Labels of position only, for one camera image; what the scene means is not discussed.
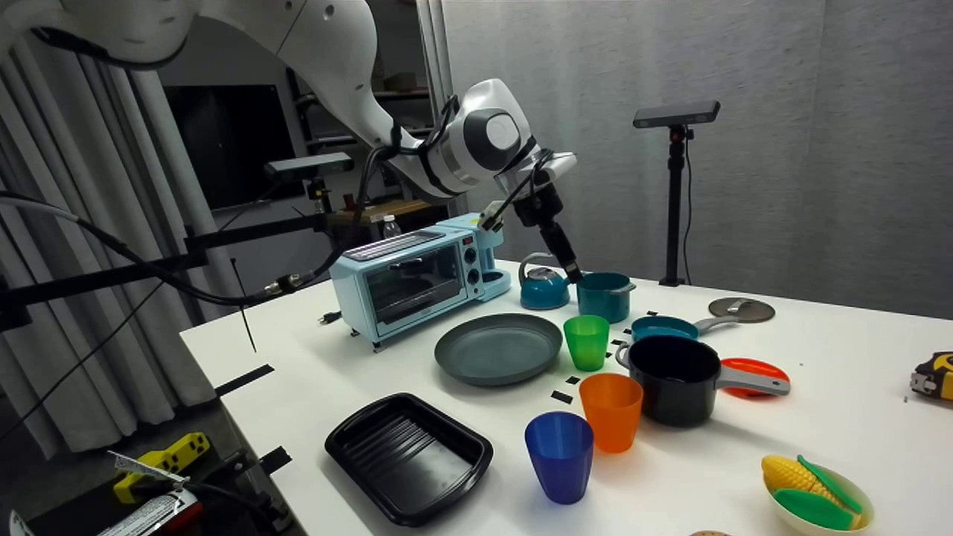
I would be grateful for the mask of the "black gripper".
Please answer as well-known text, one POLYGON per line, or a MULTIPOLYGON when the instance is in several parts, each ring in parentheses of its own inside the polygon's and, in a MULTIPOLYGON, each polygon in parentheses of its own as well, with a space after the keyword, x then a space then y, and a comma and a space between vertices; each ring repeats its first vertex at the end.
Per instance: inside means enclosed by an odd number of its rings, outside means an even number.
POLYGON ((524 226, 536 226, 542 232, 542 241, 565 272, 565 277, 575 283, 580 281, 580 266, 575 257, 572 241, 565 238, 563 226, 556 225, 556 214, 563 211, 563 199, 554 186, 532 189, 526 196, 516 202, 516 214, 524 226))

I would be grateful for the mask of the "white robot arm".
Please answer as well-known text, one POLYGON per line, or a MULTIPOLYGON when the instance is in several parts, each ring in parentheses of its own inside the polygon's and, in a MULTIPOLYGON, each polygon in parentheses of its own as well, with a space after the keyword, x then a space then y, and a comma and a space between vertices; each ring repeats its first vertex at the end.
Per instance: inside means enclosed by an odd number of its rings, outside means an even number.
POLYGON ((334 120, 422 195, 449 199, 499 181, 507 196, 481 211, 481 226, 493 226, 532 180, 556 180, 578 165, 572 152, 536 144, 499 79, 472 85, 432 137, 408 135, 371 92, 379 33, 365 0, 2 0, 0 7, 5 49, 33 33, 43 44, 125 68, 175 61, 195 18, 219 22, 277 56, 334 120))

